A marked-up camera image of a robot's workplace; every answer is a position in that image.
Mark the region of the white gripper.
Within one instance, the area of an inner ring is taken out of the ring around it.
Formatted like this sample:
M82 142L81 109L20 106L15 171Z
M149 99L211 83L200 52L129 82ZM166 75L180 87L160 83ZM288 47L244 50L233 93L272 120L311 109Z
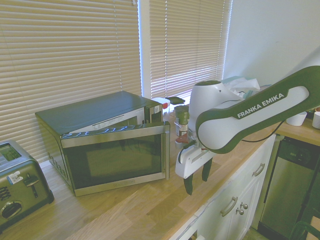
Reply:
M200 147L192 145L183 149L178 155L175 165L175 173L184 178L183 183L188 195L193 194L193 173L202 168L202 180L208 180L213 162L213 152L202 150Z

